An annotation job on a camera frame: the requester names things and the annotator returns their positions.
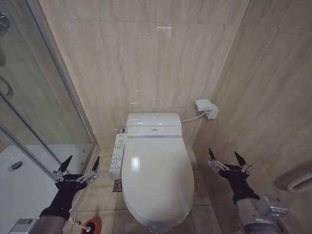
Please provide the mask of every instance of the toilet lid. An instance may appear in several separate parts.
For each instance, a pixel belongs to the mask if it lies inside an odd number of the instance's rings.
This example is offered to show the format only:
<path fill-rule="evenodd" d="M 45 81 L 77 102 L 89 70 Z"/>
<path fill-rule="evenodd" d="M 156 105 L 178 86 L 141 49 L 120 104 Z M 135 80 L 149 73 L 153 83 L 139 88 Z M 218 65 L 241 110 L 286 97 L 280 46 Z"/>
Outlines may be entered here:
<path fill-rule="evenodd" d="M 128 138 L 121 170 L 125 203 L 143 225 L 181 223 L 193 203 L 193 170 L 181 137 Z"/>

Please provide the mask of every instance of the power cord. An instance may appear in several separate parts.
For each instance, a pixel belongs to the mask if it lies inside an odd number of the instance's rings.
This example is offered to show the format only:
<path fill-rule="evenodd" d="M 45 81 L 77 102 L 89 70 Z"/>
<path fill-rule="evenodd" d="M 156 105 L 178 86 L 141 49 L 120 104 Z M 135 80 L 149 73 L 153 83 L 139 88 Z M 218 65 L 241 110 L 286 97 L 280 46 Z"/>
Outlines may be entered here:
<path fill-rule="evenodd" d="M 181 123 L 184 123 L 184 122 L 187 122 L 187 121 L 190 121 L 192 119 L 196 119 L 196 118 L 199 118 L 199 117 L 202 117 L 204 114 L 208 113 L 208 111 L 204 111 L 202 114 L 200 114 L 199 116 L 196 116 L 196 117 L 193 117 L 193 118 L 189 118 L 189 119 L 186 119 L 186 120 L 183 120 L 181 121 Z"/>

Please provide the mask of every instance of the toilet tank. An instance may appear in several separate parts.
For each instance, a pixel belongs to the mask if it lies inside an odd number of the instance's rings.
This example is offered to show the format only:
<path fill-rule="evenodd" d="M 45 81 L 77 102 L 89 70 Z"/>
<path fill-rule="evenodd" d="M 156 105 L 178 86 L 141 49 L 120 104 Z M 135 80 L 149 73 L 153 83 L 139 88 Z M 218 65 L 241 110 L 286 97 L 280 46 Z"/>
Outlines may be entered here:
<path fill-rule="evenodd" d="M 128 137 L 181 137 L 177 113 L 130 113 L 126 124 Z"/>

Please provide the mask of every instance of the shower drain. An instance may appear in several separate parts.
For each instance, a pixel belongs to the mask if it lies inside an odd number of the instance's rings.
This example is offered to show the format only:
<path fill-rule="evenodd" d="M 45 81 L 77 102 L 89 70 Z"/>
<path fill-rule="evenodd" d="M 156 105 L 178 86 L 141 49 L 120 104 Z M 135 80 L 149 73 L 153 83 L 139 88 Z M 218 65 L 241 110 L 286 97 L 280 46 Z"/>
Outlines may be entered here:
<path fill-rule="evenodd" d="M 116 179 L 115 180 L 113 192 L 122 192 L 121 179 Z"/>
<path fill-rule="evenodd" d="M 23 165 L 23 161 L 17 161 L 15 163 L 13 163 L 10 167 L 9 167 L 9 171 L 13 172 L 18 170 L 19 168 L 21 168 Z"/>

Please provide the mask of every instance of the bidet control panel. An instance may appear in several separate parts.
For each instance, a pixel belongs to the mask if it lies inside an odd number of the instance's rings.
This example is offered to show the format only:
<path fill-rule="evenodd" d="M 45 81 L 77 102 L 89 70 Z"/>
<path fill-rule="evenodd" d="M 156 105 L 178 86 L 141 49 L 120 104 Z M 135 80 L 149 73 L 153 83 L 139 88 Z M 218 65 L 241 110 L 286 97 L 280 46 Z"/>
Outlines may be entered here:
<path fill-rule="evenodd" d="M 123 158 L 124 145 L 127 141 L 127 134 L 119 133 L 116 135 L 115 146 L 112 156 L 111 167 L 109 169 L 110 179 L 121 179 L 121 164 Z"/>

